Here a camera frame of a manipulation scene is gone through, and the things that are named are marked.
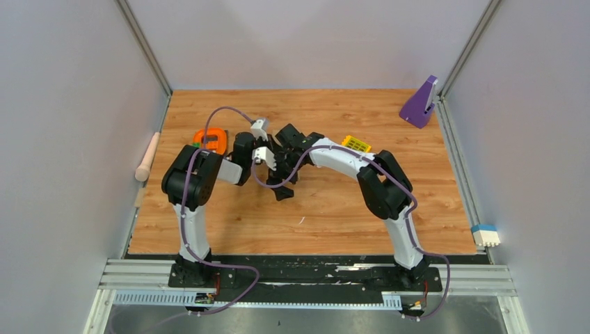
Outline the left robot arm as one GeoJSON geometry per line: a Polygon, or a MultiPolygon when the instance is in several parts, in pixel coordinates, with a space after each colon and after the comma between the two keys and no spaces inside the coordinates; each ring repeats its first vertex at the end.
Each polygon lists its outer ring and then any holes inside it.
{"type": "Polygon", "coordinates": [[[207,241],[205,205],[216,181],[242,186],[251,175],[255,137],[248,132],[235,136],[229,157],[185,145],[162,179],[161,189],[177,214],[181,246],[173,265],[175,278],[196,287],[212,281],[213,269],[207,241]]]}

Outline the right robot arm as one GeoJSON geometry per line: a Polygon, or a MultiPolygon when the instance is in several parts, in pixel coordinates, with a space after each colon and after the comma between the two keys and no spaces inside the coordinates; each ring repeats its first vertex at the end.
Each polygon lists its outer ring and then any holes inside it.
{"type": "Polygon", "coordinates": [[[391,152],[361,152],[316,132],[306,136],[291,124],[260,142],[273,155],[267,163],[266,185],[276,200],[294,196],[286,184],[297,183],[298,171],[305,165],[329,168],[354,179],[368,210],[385,223],[394,246],[394,261],[400,266],[400,286],[412,291],[424,283],[429,263],[419,250],[413,230],[413,186],[391,152]]]}

